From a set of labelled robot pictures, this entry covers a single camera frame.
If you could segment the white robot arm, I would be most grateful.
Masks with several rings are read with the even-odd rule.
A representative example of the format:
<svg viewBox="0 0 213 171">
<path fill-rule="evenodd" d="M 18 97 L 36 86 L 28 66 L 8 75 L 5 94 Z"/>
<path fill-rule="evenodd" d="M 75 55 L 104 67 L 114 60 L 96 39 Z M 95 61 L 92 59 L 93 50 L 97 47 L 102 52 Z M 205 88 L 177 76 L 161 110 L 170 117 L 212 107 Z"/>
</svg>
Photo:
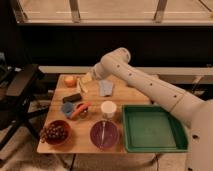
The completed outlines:
<svg viewBox="0 0 213 171">
<path fill-rule="evenodd" d="M 150 76 L 129 65 L 131 54 L 117 48 L 101 57 L 83 77 L 83 83 L 114 75 L 136 88 L 190 129 L 185 171 L 213 171 L 213 99 Z"/>
</svg>

